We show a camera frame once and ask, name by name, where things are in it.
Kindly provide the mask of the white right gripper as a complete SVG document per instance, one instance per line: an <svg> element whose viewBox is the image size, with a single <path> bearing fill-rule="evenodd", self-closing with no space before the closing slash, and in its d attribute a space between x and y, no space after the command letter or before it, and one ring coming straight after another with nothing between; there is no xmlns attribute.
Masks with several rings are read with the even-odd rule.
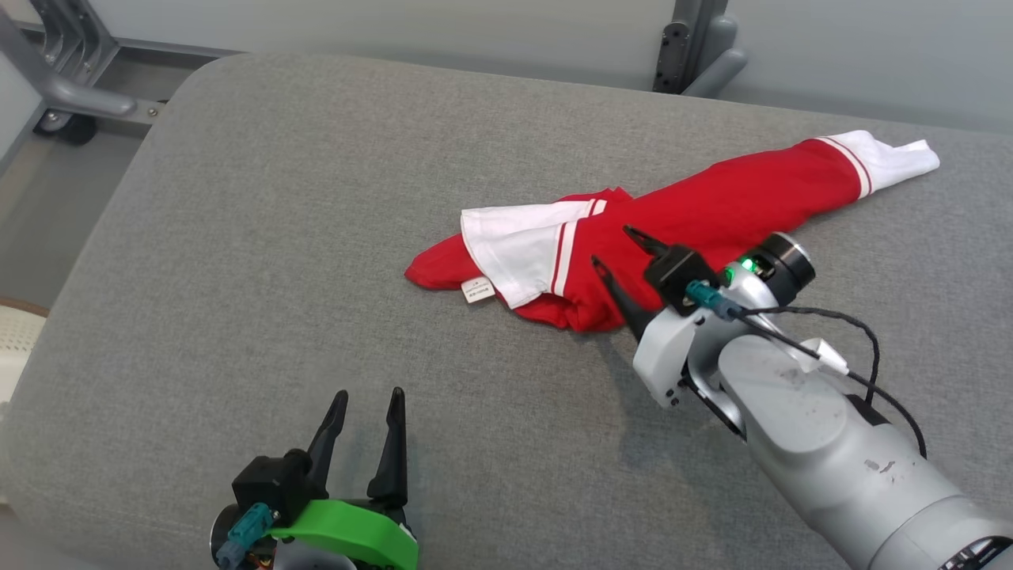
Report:
<svg viewBox="0 0 1013 570"><path fill-rule="evenodd" d="M625 225L623 231L651 259L670 250L665 242L631 225ZM663 313L649 310L619 283L597 256L592 256L592 266L638 343L633 369L656 403L663 408L673 405L679 382L688 378L692 392L714 407L727 410L730 398L713 385L711 378L719 369L720 351L730 339L730 325L703 308L687 317L673 308Z"/></svg>

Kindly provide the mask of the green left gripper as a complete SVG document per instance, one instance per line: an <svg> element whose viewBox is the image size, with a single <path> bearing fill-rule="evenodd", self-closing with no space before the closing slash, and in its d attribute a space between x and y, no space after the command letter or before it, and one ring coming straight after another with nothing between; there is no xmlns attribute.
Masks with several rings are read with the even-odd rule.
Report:
<svg viewBox="0 0 1013 570"><path fill-rule="evenodd" d="M309 449L312 461L308 478L319 488L327 483L332 454L343 430L348 392L334 396ZM366 487L364 504L320 498L301 489L297 508L288 508L288 517L279 517L269 537L294 540L354 562L379 569L419 567L419 542L403 520L408 504L408 422L405 393L392 390L386 414L388 428L375 476Z"/></svg>

